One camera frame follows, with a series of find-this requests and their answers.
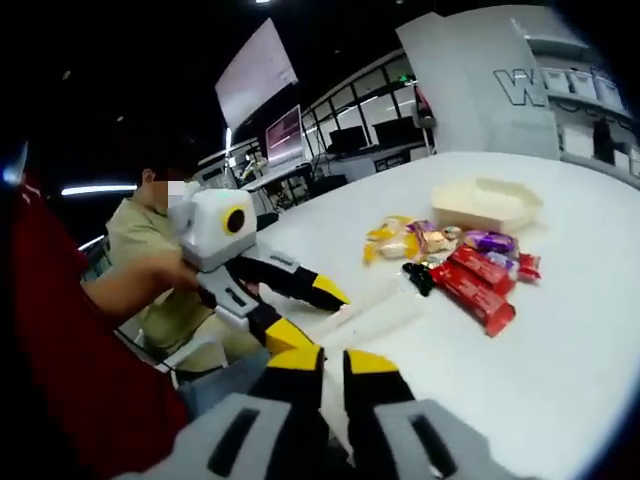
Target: white robot head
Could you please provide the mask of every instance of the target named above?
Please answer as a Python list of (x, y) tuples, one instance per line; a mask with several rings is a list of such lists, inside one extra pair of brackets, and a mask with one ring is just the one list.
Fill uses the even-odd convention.
[(243, 190), (184, 189), (170, 198), (169, 217), (185, 260), (211, 272), (256, 242), (251, 195)]

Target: computer screen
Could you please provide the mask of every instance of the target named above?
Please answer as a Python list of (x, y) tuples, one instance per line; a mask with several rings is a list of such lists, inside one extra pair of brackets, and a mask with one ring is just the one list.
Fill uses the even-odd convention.
[(374, 128), (380, 145), (395, 146), (424, 142), (422, 130), (416, 128), (412, 117), (378, 123)]
[(300, 105), (271, 125), (267, 129), (266, 137), (267, 159), (270, 166), (301, 159), (304, 152), (302, 149)]
[(355, 152), (367, 146), (362, 127), (351, 127), (343, 130), (334, 130), (331, 136), (331, 150), (335, 153)]

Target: red fabric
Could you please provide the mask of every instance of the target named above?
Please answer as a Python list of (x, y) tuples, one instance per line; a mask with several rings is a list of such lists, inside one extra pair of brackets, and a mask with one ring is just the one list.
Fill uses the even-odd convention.
[(151, 467), (187, 424), (185, 405), (84, 294), (87, 260), (40, 197), (23, 188), (17, 210), (16, 328), (50, 416), (95, 478)]

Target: purple wrapper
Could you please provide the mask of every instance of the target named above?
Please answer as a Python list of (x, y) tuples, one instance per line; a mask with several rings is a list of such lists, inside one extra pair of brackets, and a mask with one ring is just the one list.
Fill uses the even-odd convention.
[(418, 222), (411, 222), (410, 224), (408, 224), (407, 230), (413, 233), (435, 232), (437, 228), (429, 220), (420, 220)]
[(509, 277), (513, 280), (518, 278), (518, 268), (520, 267), (518, 262), (515, 262), (506, 255), (497, 252), (487, 252), (484, 256), (487, 257), (491, 263), (495, 263), (496, 265), (500, 265), (506, 269), (509, 272)]
[(509, 253), (516, 249), (516, 239), (497, 232), (470, 230), (465, 234), (464, 243), (481, 252)]

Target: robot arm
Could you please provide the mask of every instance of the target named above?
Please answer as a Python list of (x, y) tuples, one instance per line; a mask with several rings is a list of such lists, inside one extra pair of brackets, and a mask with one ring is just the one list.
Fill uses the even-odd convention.
[[(416, 401), (395, 364), (359, 350), (343, 358), (356, 478), (521, 479), (470, 426), (434, 401)], [(318, 345), (274, 356), (248, 395), (229, 395), (178, 435), (167, 459), (118, 480), (328, 478), (323, 364)]]
[(313, 342), (244, 283), (337, 311), (346, 296), (327, 277), (256, 242), (257, 219), (249, 193), (198, 190), (186, 185), (170, 196), (169, 216), (184, 258), (198, 268), (204, 303), (233, 328), (249, 330), (272, 354)]

